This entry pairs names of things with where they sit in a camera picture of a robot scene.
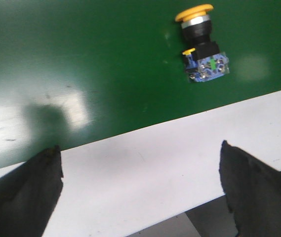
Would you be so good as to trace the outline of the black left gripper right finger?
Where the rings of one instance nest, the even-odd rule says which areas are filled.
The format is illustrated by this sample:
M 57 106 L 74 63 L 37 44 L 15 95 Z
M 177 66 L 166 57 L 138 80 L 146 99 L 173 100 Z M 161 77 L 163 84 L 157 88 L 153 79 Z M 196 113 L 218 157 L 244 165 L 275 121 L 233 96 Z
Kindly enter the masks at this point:
M 281 172 L 223 141 L 219 174 L 239 237 L 281 237 Z

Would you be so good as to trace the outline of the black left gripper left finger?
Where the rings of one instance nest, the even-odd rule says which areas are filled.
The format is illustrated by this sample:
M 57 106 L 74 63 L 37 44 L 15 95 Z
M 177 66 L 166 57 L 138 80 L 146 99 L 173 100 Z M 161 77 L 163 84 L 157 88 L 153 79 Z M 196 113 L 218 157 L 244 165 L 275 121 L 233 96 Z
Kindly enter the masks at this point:
M 41 237 L 63 189 L 59 146 L 0 177 L 0 237 Z

